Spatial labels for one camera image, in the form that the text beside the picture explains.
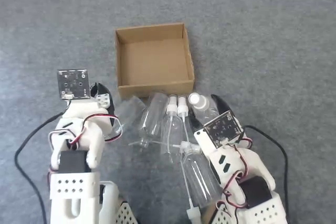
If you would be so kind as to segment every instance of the red wire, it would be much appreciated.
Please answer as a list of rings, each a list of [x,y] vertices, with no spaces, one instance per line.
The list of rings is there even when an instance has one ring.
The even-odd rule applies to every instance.
[[[82,137],[82,135],[83,135],[83,133],[84,133],[84,131],[85,131],[85,123],[86,123],[86,121],[89,120],[90,118],[95,117],[95,116],[102,116],[102,117],[105,117],[105,118],[114,118],[114,119],[118,119],[118,117],[115,116],[115,115],[102,114],[102,113],[92,114],[92,115],[90,115],[90,116],[87,116],[87,117],[83,120],[82,132],[81,132],[81,133],[80,133],[80,134],[79,134],[79,135],[78,135],[78,136],[77,136],[77,137],[70,143],[71,145],[72,145],[72,144],[76,144],[76,143],[80,140],[80,138]],[[110,138],[110,139],[105,140],[105,142],[110,143],[110,142],[112,142],[112,141],[118,139],[120,136],[121,136],[121,133],[118,134],[117,136],[114,136],[114,137],[112,137],[112,138]]]
[[[252,145],[253,145],[253,140],[252,139],[250,139],[249,137],[244,137],[244,138],[242,138],[241,139],[241,141],[242,140],[245,140],[245,141],[248,141],[249,142],[249,145],[248,145],[248,149],[251,149],[251,147],[252,147]]]
[[[235,149],[235,151],[237,151],[237,152],[239,153],[239,155],[240,155],[240,159],[241,159],[241,161],[242,161],[243,164],[244,164],[245,171],[244,171],[244,175],[243,175],[242,178],[245,178],[245,177],[247,176],[247,174],[248,174],[248,166],[247,166],[247,163],[246,163],[245,159],[243,158],[243,156],[241,155],[240,151],[237,149],[237,147],[236,147],[235,145],[234,145],[234,149]]]

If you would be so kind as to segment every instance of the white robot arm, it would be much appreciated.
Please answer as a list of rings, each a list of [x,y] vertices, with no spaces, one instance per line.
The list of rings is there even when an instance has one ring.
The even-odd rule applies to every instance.
[[[240,146],[242,134],[246,137],[231,111],[194,134],[223,188],[211,223],[287,224],[275,180],[258,154]]]
[[[71,103],[49,133],[50,223],[112,224],[127,215],[129,223],[137,224],[128,204],[120,202],[116,184],[100,182],[97,171],[105,143],[122,135],[109,91],[101,84],[90,89],[86,70],[60,70],[59,87]],[[121,131],[106,139],[115,121]],[[121,205],[125,213],[119,213]]]

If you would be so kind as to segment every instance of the clear plastic bottle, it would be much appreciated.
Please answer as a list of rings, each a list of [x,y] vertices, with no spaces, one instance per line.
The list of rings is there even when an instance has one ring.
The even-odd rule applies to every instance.
[[[125,131],[142,115],[145,108],[146,105],[138,97],[132,96],[130,99],[116,106],[114,114],[119,118],[121,126]],[[120,125],[115,123],[112,128],[112,134],[118,135],[120,131]]]
[[[193,107],[196,118],[203,125],[219,116],[216,103],[212,98],[198,93],[191,93],[188,100]]]
[[[139,126],[140,145],[148,147],[151,139],[159,137],[162,118],[167,107],[168,96],[163,93],[153,93],[149,99],[150,105],[144,111]]]
[[[177,115],[177,97],[171,95],[167,106],[166,115],[162,121],[161,130],[161,154],[170,163],[181,160],[180,149],[172,145],[180,145],[183,140],[183,124]]]
[[[203,208],[221,199],[222,188],[202,153],[186,153],[182,165],[195,204]]]

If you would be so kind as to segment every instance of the bottle cap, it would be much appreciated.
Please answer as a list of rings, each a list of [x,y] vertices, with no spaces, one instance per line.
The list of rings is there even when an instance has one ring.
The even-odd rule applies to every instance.
[[[167,114],[170,112],[177,113],[177,97],[175,95],[171,95],[169,97],[169,103],[167,105]]]
[[[184,95],[178,97],[177,113],[181,118],[188,116],[187,100]]]
[[[207,110],[209,108],[209,99],[198,93],[189,95],[189,103],[197,110]]]

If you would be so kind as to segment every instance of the cardboard box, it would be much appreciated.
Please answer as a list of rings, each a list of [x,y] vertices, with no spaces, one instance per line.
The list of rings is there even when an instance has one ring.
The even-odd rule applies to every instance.
[[[194,66],[183,23],[117,29],[115,43],[121,98],[192,92]]]

